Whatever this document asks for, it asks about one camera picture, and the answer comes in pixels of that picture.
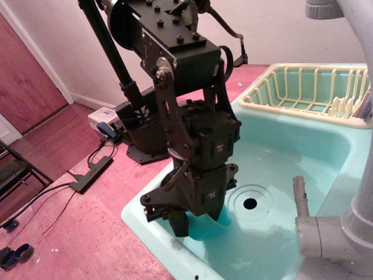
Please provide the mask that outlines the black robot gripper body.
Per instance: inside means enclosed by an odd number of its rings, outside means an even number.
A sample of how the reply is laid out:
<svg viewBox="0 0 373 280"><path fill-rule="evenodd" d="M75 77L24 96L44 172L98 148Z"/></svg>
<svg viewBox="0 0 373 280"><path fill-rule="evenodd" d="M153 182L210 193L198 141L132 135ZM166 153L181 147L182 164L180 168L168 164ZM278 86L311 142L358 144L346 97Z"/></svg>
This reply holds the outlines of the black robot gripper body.
<svg viewBox="0 0 373 280"><path fill-rule="evenodd" d="M154 190L142 195L140 203L145 206L175 207L195 216L207 214L210 203L224 201L226 191L235 188L234 178L238 165L225 164L216 169L186 170L178 180L178 169L169 172Z"/></svg>

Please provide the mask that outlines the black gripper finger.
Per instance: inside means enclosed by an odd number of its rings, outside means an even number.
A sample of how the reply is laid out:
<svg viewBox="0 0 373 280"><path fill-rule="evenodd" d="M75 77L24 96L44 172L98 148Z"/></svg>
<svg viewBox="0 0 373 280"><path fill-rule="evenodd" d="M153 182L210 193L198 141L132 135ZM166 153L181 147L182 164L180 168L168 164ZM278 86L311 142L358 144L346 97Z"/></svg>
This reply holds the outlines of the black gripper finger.
<svg viewBox="0 0 373 280"><path fill-rule="evenodd" d="M207 208L207 214L214 220L217 221L220 217L221 211L224 206L224 201L217 201L210 203Z"/></svg>
<svg viewBox="0 0 373 280"><path fill-rule="evenodd" d="M168 220L177 237L189 236L189 220L185 211L171 206L145 206L145 215L148 222L162 218Z"/></svg>

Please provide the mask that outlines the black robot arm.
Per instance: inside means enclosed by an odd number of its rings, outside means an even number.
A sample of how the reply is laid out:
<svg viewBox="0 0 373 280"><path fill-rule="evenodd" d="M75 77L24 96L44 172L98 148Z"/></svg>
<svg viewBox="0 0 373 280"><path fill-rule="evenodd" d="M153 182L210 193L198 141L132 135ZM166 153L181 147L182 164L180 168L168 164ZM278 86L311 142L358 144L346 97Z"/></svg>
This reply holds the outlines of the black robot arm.
<svg viewBox="0 0 373 280"><path fill-rule="evenodd" d="M105 7L112 37L136 52L153 79L174 164L140 202L148 221L165 219L185 237L187 214L218 220L226 191L236 186L238 167L227 163L241 126L226 91L231 51L197 31L199 14L212 12L209 1L109 1Z"/></svg>

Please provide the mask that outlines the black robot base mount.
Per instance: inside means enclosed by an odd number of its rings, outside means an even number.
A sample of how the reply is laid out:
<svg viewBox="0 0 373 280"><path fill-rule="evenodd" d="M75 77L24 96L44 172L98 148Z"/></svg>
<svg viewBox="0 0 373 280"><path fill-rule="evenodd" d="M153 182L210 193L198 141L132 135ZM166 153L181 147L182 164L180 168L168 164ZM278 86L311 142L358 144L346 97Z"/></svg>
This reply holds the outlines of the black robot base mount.
<svg viewBox="0 0 373 280"><path fill-rule="evenodd" d="M109 30L100 15L108 4L103 1L79 1L101 47L103 48L127 101L114 108L123 129L114 128L120 139L128 144L126 155L145 165L169 158L166 136L161 123L154 89L140 91L131 78Z"/></svg>

